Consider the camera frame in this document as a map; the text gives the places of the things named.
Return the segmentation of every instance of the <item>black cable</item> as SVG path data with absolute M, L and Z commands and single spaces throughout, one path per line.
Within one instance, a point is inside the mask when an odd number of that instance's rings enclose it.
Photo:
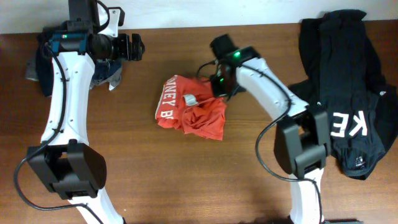
M 109 20 L 111 19 L 111 14 L 109 13 L 109 9 L 108 7 L 105 6 L 104 3 L 102 3 L 101 1 L 97 1 L 98 4 L 100 4 L 100 6 L 102 6 L 104 8 L 104 10 L 106 11 L 107 15 L 108 15 L 108 20 L 98 28 L 98 30 L 96 31 L 96 33 L 101 32 L 102 30 L 105 30 L 105 28 L 109 25 Z
M 320 212 L 319 224 L 322 224 L 323 223 L 322 222 L 322 200 L 321 200 L 321 194 L 320 194 L 317 182 L 315 180 L 311 180 L 311 179 L 307 179 L 307 178 L 304 178 L 304 179 L 291 179 L 291 178 L 282 177 L 281 175 L 276 174 L 274 171 L 270 170 L 270 168 L 262 160 L 260 152 L 259 152 L 260 141 L 261 141 L 262 137 L 264 136 L 264 134 L 268 130 L 270 130 L 270 128 L 273 127 L 278 121 L 280 121 L 282 118 L 284 118 L 289 113 L 289 111 L 290 111 L 290 109 L 292 107 L 292 100 L 290 99 L 289 94 L 287 94 L 287 92 L 275 80 L 273 80 L 271 77 L 269 77 L 264 72 L 262 72 L 262 71 L 260 71 L 258 69 L 249 67 L 247 65 L 242 65 L 242 67 L 248 68 L 248 69 L 250 69 L 252 71 L 255 71 L 255 72 L 261 74 L 263 77 L 266 77 L 268 80 L 270 80 L 285 95 L 285 97 L 287 99 L 287 109 L 285 110 L 285 112 L 282 115 L 280 115 L 277 119 L 273 120 L 273 122 L 268 124 L 268 126 L 266 126 L 264 128 L 264 130 L 262 130 L 261 133 L 257 137 L 257 140 L 256 140 L 256 156 L 257 156 L 258 161 L 260 162 L 260 164 L 263 166 L 263 168 L 265 168 L 265 170 L 268 173 L 270 173 L 272 176 L 274 176 L 274 177 L 276 177 L 276 178 L 278 178 L 280 180 L 284 180 L 284 181 L 288 181 L 288 182 L 301 182 L 301 181 L 309 181 L 309 182 L 311 182 L 314 185 L 315 190 L 317 191 L 318 203 L 319 203 L 319 212 Z
M 51 62 L 52 57 L 51 57 L 51 56 L 47 56 L 47 54 L 44 52 L 44 49 L 46 49 L 46 48 L 45 48 L 45 42 L 43 41 L 43 42 L 40 44 L 40 46 L 39 46 L 40 54 L 41 54 L 41 56 L 42 56 L 45 60 Z
M 49 140 L 45 141 L 39 148 L 38 150 L 36 150 L 35 152 L 33 152 L 32 154 L 29 154 L 27 157 L 25 157 L 23 160 L 21 160 L 21 162 L 18 164 L 18 166 L 16 167 L 15 171 L 14 171 L 14 186 L 18 192 L 18 195 L 21 197 L 21 199 L 28 204 L 30 207 L 41 210 L 41 211 L 54 211 L 54 210 L 61 210 L 61 209 L 65 209 L 65 208 L 76 208 L 76 207 L 83 207 L 85 208 L 88 212 L 90 212 L 100 224 L 103 224 L 103 222 L 100 220 L 100 218 L 92 211 L 92 209 L 90 207 L 88 207 L 87 204 L 85 203 L 79 203 L 79 204 L 74 204 L 74 205 L 62 205 L 62 206 L 56 206 L 56 207 L 41 207 L 38 206 L 36 204 L 34 204 L 33 202 L 31 202 L 22 192 L 19 183 L 18 183 L 18 173 L 22 167 L 22 165 L 24 165 L 24 163 L 26 163 L 27 161 L 31 160 L 34 156 L 40 154 L 46 146 L 48 146 L 54 139 L 55 137 L 57 137 L 58 133 L 61 131 L 61 127 L 63 124 L 63 120 L 65 118 L 65 108 L 67 105 L 67 79 L 65 76 L 65 73 L 63 71 L 63 68 L 61 66 L 60 61 L 58 60 L 58 58 L 55 56 L 54 52 L 52 51 L 51 47 L 48 45 L 48 43 L 45 44 L 47 50 L 51 53 L 52 57 L 54 58 L 55 62 L 58 65 L 58 68 L 60 70 L 61 73 L 61 81 L 63 84 L 63 93 L 62 93 L 62 110 L 61 110 L 61 117 L 60 120 L 58 122 L 58 126 L 56 129 L 54 130 L 53 135 L 49 138 Z
M 204 63 L 203 65 L 200 65 L 200 67 L 199 67 L 199 69 L 198 69 L 197 74 L 195 75 L 195 77 L 196 77 L 196 78 L 199 78 L 199 77 L 200 77 L 200 76 L 199 76 L 200 70 L 203 69 L 204 67 L 206 67 L 207 65 L 215 65 L 215 64 L 216 64 L 216 60 L 212 60 L 212 61 L 210 61 L 210 62 Z
M 236 85 L 236 87 L 231 92 L 231 94 L 229 94 L 228 99 L 226 100 L 227 102 L 232 98 L 232 96 L 234 96 L 238 92 L 238 89 L 239 89 L 239 85 Z

